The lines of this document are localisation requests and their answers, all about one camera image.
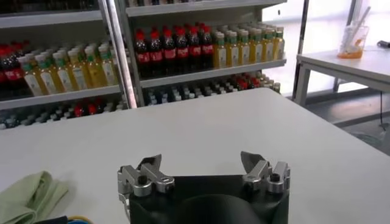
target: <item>white label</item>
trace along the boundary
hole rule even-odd
[[[76,79],[79,89],[87,89],[87,84],[85,83],[83,71],[79,68],[73,69],[74,78]]]
[[[226,49],[218,49],[218,62],[220,68],[226,67]]]
[[[248,65],[249,64],[249,46],[243,46],[243,48],[241,50],[243,52],[241,61],[243,62],[243,65]]]
[[[263,45],[258,44],[255,48],[255,62],[260,63],[261,62],[261,53],[263,52]]]
[[[65,89],[65,92],[73,91],[71,79],[69,78],[69,74],[65,70],[59,70],[58,76],[61,79],[62,85]]]
[[[29,85],[29,87],[32,91],[32,94],[34,94],[34,96],[42,96],[43,95],[42,90],[41,90],[35,76],[26,75],[26,76],[24,76],[24,79],[26,80],[27,84]]]
[[[283,59],[283,54],[285,52],[285,42],[281,41],[278,43],[277,59]]]
[[[48,89],[49,94],[56,94],[57,89],[55,88],[55,85],[54,85],[53,79],[51,78],[50,73],[47,73],[47,72],[41,73],[41,78],[44,82],[44,85]]]
[[[232,66],[238,66],[238,47],[232,48]]]
[[[107,84],[109,86],[115,85],[115,76],[114,76],[114,71],[112,70],[111,64],[104,63],[103,70],[104,70],[105,78],[107,79]]]
[[[267,44],[267,49],[266,49],[266,61],[272,61],[272,50],[274,48],[274,45],[272,43]]]

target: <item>shelf rack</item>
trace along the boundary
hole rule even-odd
[[[120,93],[121,90],[118,85],[107,86],[95,89],[86,89],[81,91],[61,93],[47,96],[27,97],[16,100],[0,101],[0,110],[8,110],[18,107],[28,107],[34,105],[41,105],[47,103],[62,102],[67,100],[83,99],[87,97],[102,96],[114,93]]]
[[[248,6],[264,6],[269,7],[272,5],[287,2],[287,0],[214,0],[214,1],[200,1],[200,2],[187,2],[176,3],[166,5],[150,5],[142,7],[129,7],[126,8],[128,17],[136,16],[149,16],[159,15],[177,12],[195,12],[212,9],[228,9]]]
[[[243,66],[237,66],[231,68],[214,69],[210,71],[189,73],[184,75],[175,75],[175,76],[162,77],[157,79],[142,80],[140,81],[140,83],[142,88],[149,88],[155,86],[163,86],[163,85],[170,85],[170,84],[176,84],[182,82],[196,81],[201,79],[221,77],[225,75],[232,75],[232,74],[238,74],[244,72],[258,71],[267,68],[276,68],[276,67],[284,66],[285,64],[286,64],[285,59],[276,60],[276,61],[269,61],[263,63],[256,63],[252,65],[243,65]]]
[[[0,29],[42,26],[50,24],[78,23],[96,20],[102,20],[102,15],[99,10],[82,12],[45,13],[36,15],[16,13],[6,17],[0,17]]]

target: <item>black cable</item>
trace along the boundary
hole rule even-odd
[[[380,91],[380,125],[382,126],[383,128],[383,131],[386,131],[385,129],[385,126],[383,125],[383,115],[382,115],[382,112],[383,112],[383,107],[382,107],[382,91]]]

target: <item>yellow juice bottle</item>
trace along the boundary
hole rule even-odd
[[[237,45],[237,33],[231,32],[229,36],[229,46],[226,50],[227,54],[227,66],[238,66],[238,45]]]
[[[36,73],[30,64],[28,57],[20,57],[18,61],[24,71],[24,79],[29,85],[34,96],[48,95],[48,90],[44,85],[39,73]]]
[[[261,30],[254,29],[253,31],[253,40],[250,44],[250,62],[251,63],[260,63],[261,55],[263,53],[263,45],[261,43]]]
[[[278,27],[274,40],[274,60],[282,60],[285,51],[285,40],[283,39],[283,28]]]
[[[214,63],[215,68],[226,68],[227,66],[227,57],[226,57],[226,48],[225,48],[225,35],[223,33],[217,33],[217,42],[218,47],[215,51],[216,61]]]
[[[248,65],[249,64],[249,43],[248,43],[248,31],[241,31],[241,44],[239,45],[238,51],[238,64]]]
[[[272,40],[272,32],[270,30],[267,30],[265,38],[261,41],[261,44],[263,45],[263,53],[261,55],[261,60],[263,62],[272,61],[274,59],[272,57],[274,44],[271,40]]]
[[[100,46],[99,48],[100,56],[102,58],[102,67],[107,80],[107,85],[113,86],[118,84],[118,75],[115,72],[114,63],[111,60],[110,54],[108,53],[107,46]]]
[[[95,88],[107,86],[107,79],[105,78],[102,65],[98,62],[94,49],[92,47],[85,48],[85,53],[88,60],[88,71],[92,79],[92,84]]]
[[[40,54],[35,56],[40,68],[40,76],[42,81],[48,90],[48,94],[63,93],[63,86],[58,75],[50,69],[51,65],[49,60],[44,55]]]
[[[89,74],[83,69],[77,50],[68,51],[71,69],[79,90],[92,88]]]
[[[53,54],[53,57],[57,65],[57,74],[60,77],[65,92],[79,90],[73,73],[71,72],[70,68],[66,66],[63,54],[61,52],[57,52]]]

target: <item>red label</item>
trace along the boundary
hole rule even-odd
[[[147,63],[151,60],[148,52],[143,54],[138,54],[137,57],[140,63]]]
[[[165,57],[166,59],[173,59],[173,58],[176,58],[176,49],[165,50],[165,51],[164,51],[164,57]]]
[[[213,45],[203,45],[202,46],[203,54],[214,54]]]
[[[177,50],[178,58],[187,58],[188,57],[188,48],[181,48]]]
[[[2,71],[0,71],[0,82],[5,81],[7,81],[7,76]]]
[[[163,59],[163,53],[161,51],[151,52],[152,61],[161,61]]]
[[[22,70],[20,68],[13,69],[11,71],[6,71],[5,75],[8,80],[18,80],[22,78]]]
[[[190,54],[193,55],[193,56],[198,56],[200,55],[200,53],[202,53],[202,51],[200,50],[200,47],[191,47],[190,46]]]

